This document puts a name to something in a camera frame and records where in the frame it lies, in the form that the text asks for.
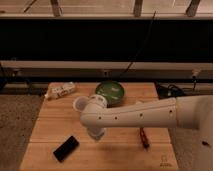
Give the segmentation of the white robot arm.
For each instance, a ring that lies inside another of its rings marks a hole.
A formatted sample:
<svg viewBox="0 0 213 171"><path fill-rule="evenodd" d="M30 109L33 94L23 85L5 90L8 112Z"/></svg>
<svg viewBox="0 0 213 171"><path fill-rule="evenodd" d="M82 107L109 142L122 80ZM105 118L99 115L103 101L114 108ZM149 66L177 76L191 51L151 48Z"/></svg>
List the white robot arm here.
<svg viewBox="0 0 213 171"><path fill-rule="evenodd" d="M198 129L200 139L213 142L213 95L183 96L130 106L107 108L106 100L92 95L80 114L87 129L107 127L182 127Z"/></svg>

